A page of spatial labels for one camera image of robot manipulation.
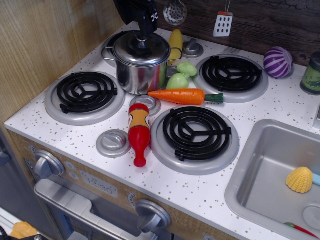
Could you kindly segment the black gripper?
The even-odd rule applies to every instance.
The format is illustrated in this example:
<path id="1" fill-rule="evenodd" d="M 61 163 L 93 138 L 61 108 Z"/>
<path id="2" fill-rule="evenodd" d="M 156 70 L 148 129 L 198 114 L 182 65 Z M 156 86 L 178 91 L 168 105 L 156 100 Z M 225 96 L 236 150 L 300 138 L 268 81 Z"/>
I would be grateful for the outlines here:
<path id="1" fill-rule="evenodd" d="M 116 9 L 125 24 L 137 21 L 144 38 L 158 29 L 158 10 L 154 0 L 114 0 Z"/>

